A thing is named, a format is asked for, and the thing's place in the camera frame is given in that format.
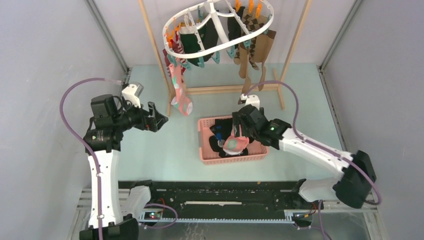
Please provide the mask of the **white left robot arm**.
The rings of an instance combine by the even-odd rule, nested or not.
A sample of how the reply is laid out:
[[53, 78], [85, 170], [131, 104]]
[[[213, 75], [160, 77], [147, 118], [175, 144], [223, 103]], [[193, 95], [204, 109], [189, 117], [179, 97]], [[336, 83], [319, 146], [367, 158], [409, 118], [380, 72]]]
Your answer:
[[79, 232], [81, 240], [136, 240], [139, 222], [136, 209], [123, 213], [119, 199], [117, 165], [124, 132], [132, 128], [157, 132], [168, 117], [161, 114], [154, 102], [148, 102], [148, 110], [142, 105], [104, 94], [94, 97], [90, 107], [93, 116], [83, 137], [83, 144], [91, 168], [91, 212], [88, 228]]

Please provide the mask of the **pink green patterned sock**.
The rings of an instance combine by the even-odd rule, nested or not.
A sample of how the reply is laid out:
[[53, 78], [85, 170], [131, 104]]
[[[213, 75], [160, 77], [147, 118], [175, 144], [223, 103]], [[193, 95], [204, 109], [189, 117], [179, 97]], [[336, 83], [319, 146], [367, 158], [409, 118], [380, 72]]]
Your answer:
[[230, 136], [226, 139], [223, 145], [223, 151], [230, 156], [241, 154], [250, 143], [250, 139], [248, 137], [242, 135], [236, 136], [236, 133], [239, 132], [239, 130], [235, 130], [233, 128]]

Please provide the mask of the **black blue white sock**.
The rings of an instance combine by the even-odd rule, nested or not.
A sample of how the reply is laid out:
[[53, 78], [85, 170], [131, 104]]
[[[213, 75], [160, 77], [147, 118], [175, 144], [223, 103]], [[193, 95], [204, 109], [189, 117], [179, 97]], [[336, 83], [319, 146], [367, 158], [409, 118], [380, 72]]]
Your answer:
[[210, 126], [209, 129], [212, 132], [212, 136], [209, 137], [208, 141], [212, 151], [218, 153], [220, 158], [235, 157], [235, 154], [228, 154], [223, 149], [226, 140], [231, 135], [233, 119], [231, 117], [217, 118], [214, 120], [213, 125]]

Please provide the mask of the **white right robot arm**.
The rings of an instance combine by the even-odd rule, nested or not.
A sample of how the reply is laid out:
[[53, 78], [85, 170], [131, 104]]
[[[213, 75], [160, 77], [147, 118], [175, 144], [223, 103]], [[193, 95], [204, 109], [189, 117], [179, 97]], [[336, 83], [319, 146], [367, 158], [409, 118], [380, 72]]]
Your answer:
[[232, 117], [237, 137], [247, 137], [266, 147], [297, 155], [331, 172], [329, 178], [299, 180], [290, 196], [295, 208], [304, 209], [310, 202], [330, 196], [354, 209], [370, 203], [367, 197], [377, 177], [366, 152], [331, 148], [298, 132], [288, 122], [278, 118], [268, 120], [262, 107], [245, 105], [233, 112]]

